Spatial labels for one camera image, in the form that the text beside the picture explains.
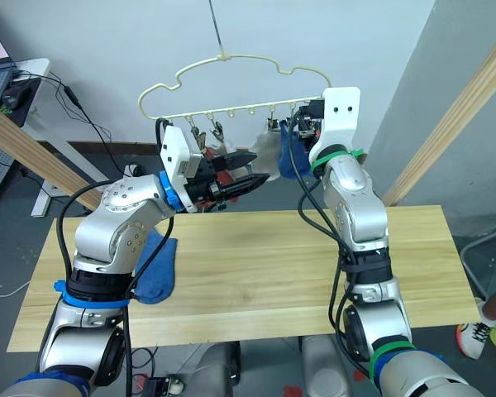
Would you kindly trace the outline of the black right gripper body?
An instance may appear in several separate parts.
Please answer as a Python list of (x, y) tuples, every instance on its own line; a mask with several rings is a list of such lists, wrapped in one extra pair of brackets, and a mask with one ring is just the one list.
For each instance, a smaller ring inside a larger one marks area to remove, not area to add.
[(299, 108), (298, 139), (307, 150), (313, 148), (321, 135), (324, 106), (323, 99), (313, 99)]

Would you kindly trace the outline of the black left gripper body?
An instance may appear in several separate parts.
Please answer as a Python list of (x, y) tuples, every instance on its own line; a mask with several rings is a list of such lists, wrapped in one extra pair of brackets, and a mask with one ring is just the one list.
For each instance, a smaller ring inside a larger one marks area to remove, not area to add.
[(225, 189), (218, 174), (227, 167), (223, 155), (200, 160), (194, 177), (187, 178), (186, 192), (193, 203), (221, 202), (227, 199)]

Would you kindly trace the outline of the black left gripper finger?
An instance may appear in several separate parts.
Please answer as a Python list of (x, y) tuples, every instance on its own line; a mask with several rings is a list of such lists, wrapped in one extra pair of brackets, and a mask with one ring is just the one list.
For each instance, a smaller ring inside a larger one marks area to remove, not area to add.
[(235, 151), (214, 158), (214, 170), (236, 170), (248, 165), (257, 154), (250, 151)]
[(220, 184), (216, 180), (210, 183), (209, 192), (214, 200), (235, 199), (259, 188), (268, 178), (269, 174), (250, 174), (228, 185)]

